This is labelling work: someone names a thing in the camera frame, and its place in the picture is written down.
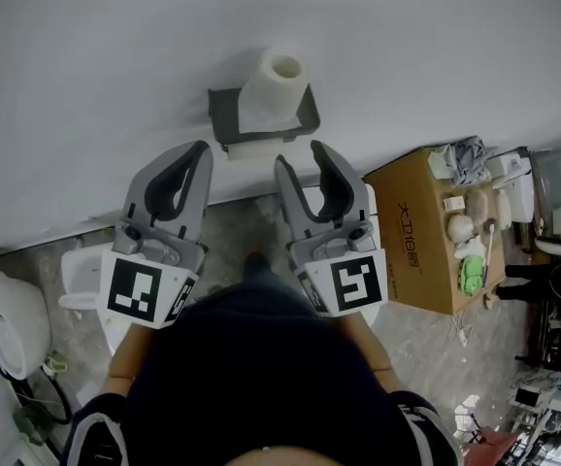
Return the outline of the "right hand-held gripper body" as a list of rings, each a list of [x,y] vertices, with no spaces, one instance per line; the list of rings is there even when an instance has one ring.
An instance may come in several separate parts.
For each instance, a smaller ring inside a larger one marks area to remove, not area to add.
[[[388,301],[385,251],[369,220],[296,240],[288,252],[320,316],[371,311]]]

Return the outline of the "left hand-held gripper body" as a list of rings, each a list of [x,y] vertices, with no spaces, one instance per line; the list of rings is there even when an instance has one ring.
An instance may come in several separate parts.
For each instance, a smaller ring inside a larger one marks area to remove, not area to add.
[[[208,248],[126,221],[102,253],[99,312],[145,327],[173,324],[197,284]]]

